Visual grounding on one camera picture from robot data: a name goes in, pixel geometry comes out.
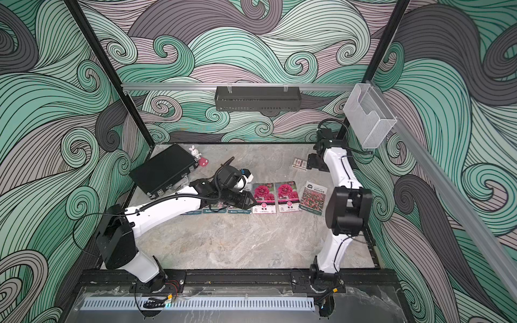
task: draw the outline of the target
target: white bunny toy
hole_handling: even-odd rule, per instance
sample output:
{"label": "white bunny toy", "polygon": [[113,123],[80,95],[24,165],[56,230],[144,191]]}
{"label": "white bunny toy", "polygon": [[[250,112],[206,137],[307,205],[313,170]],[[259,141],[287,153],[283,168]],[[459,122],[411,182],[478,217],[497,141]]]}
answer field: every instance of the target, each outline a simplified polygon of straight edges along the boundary
{"label": "white bunny toy", "polygon": [[194,158],[196,158],[196,160],[201,159],[201,153],[194,146],[192,146],[192,148],[189,148],[189,150],[190,153],[194,156]]}

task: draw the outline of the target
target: clear plastic panel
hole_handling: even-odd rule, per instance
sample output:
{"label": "clear plastic panel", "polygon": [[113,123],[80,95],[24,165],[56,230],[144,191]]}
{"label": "clear plastic panel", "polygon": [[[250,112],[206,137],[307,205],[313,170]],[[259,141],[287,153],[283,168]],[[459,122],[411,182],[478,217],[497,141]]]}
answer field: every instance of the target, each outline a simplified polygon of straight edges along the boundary
{"label": "clear plastic panel", "polygon": [[356,84],[343,111],[364,149],[377,148],[397,122],[382,92],[371,84]]}

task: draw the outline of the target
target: aluminum rail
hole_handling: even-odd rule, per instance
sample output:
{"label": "aluminum rail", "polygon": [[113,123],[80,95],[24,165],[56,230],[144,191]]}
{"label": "aluminum rail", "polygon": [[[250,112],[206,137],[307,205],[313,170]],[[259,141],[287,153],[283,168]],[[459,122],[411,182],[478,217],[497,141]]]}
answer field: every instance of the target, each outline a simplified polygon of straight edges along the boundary
{"label": "aluminum rail", "polygon": [[234,86],[279,86],[292,87],[297,86],[300,91],[326,91],[326,92],[351,92],[354,84],[337,84],[337,83],[188,83],[188,82],[133,82],[122,83],[124,91],[215,91],[218,86],[226,86],[228,88]]}

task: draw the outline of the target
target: red wire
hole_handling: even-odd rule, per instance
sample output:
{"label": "red wire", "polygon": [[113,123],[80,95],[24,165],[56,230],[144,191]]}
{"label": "red wire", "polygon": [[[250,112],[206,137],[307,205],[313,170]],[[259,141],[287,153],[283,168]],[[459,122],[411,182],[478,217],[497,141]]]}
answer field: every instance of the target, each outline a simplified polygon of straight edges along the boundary
{"label": "red wire", "polygon": [[176,300],[176,298],[178,297],[178,288],[173,283],[166,283],[166,284],[174,286],[174,289],[176,290],[176,293],[174,294],[174,299]]}
{"label": "red wire", "polygon": [[176,284],[178,284],[178,288],[179,288],[179,283],[178,283],[178,281],[170,280],[169,282],[176,282]]}

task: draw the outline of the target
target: plush toy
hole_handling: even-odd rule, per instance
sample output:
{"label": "plush toy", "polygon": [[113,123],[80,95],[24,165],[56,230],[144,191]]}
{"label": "plush toy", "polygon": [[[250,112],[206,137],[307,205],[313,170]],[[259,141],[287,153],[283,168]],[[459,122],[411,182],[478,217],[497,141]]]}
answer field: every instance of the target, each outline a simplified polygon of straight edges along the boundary
{"label": "plush toy", "polygon": [[189,150],[190,150],[190,153],[194,156],[194,158],[199,163],[199,166],[205,167],[206,165],[208,165],[208,159],[201,157],[201,153],[194,146],[192,146],[192,148],[189,148]]}
{"label": "plush toy", "polygon": [[201,158],[201,153],[199,152],[199,150],[197,150],[194,146],[192,146],[192,148],[189,148],[190,150],[190,154],[192,156],[194,156],[194,158],[199,161],[199,159]]}

